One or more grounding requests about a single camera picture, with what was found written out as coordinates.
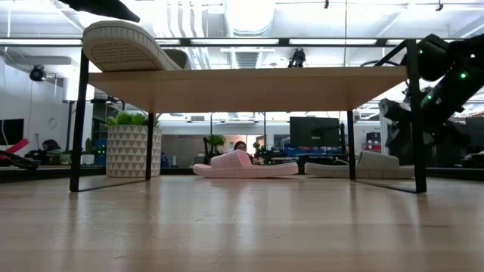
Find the person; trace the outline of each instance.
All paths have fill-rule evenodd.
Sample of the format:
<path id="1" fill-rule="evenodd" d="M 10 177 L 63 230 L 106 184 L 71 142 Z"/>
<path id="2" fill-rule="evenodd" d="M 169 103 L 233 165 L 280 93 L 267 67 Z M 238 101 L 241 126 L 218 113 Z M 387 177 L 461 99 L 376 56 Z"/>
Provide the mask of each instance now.
<path id="1" fill-rule="evenodd" d="M 63 152 L 62 148 L 59 147 L 59 144 L 52 139 L 46 140 L 42 143 L 42 148 L 44 151 L 50 154 L 60 154 Z"/>
<path id="2" fill-rule="evenodd" d="M 234 151 L 235 150 L 242 150 L 244 151 L 245 153 L 247 153 L 247 145 L 243 142 L 243 141 L 238 141 L 237 143 L 235 143 L 234 145 Z M 250 159 L 250 162 L 253 164 L 253 165 L 258 165 L 260 164 L 260 161 L 256 158 L 254 158 L 252 155 L 250 155 L 249 153 L 247 154 L 249 156 L 249 159 Z"/>

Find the security camera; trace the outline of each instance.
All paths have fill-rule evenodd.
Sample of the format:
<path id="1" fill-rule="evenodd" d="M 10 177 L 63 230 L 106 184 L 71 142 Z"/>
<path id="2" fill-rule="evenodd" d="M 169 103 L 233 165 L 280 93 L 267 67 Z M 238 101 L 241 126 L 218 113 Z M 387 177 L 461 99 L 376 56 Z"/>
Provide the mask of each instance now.
<path id="1" fill-rule="evenodd" d="M 47 73 L 44 71 L 43 65 L 34 65 L 32 71 L 30 71 L 30 79 L 35 82 L 44 82 Z"/>

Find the white ductwork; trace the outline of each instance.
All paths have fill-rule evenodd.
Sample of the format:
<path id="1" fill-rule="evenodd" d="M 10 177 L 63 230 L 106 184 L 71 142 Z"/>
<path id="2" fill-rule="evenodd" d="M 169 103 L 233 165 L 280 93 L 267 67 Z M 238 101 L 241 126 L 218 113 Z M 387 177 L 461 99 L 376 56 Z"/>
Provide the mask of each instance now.
<path id="1" fill-rule="evenodd" d="M 275 1 L 225 0 L 225 30 L 230 37 L 270 36 L 274 19 Z M 232 68 L 256 68 L 261 65 L 264 53 L 231 53 Z"/>

